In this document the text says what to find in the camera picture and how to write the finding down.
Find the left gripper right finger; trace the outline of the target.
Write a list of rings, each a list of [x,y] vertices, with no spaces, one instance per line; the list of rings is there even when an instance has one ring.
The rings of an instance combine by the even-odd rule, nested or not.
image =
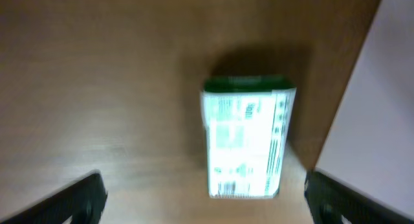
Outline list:
[[[308,171],[304,196],[316,224],[410,224],[373,200],[317,171]]]

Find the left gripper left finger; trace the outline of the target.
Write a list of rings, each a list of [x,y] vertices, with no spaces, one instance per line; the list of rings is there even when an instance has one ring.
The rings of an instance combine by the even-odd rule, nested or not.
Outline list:
[[[3,220],[2,224],[98,224],[107,201],[100,172],[89,172],[60,191]]]

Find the green white small box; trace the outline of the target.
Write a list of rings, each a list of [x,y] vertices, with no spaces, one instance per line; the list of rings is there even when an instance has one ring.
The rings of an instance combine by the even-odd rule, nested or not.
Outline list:
[[[296,86],[282,75],[218,76],[201,92],[208,192],[216,199],[271,199],[281,169]]]

